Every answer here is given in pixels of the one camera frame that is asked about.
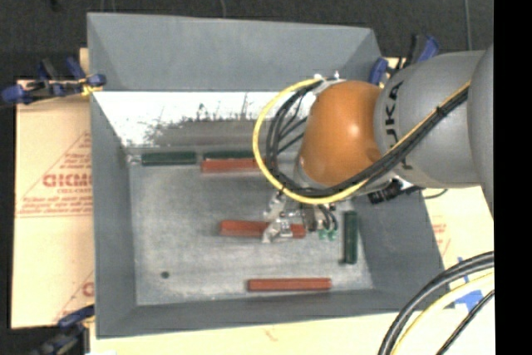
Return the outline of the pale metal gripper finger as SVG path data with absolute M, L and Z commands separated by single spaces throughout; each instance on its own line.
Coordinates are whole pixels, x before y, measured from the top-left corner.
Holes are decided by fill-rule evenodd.
M 263 244 L 271 244 L 293 238 L 292 224 L 287 220 L 277 219 L 266 226 L 261 236 L 261 242 Z
M 279 218 L 284 212 L 286 202 L 287 200 L 285 195 L 274 195 L 270 199 L 267 208 L 263 212 L 263 219 L 265 221 L 274 221 Z

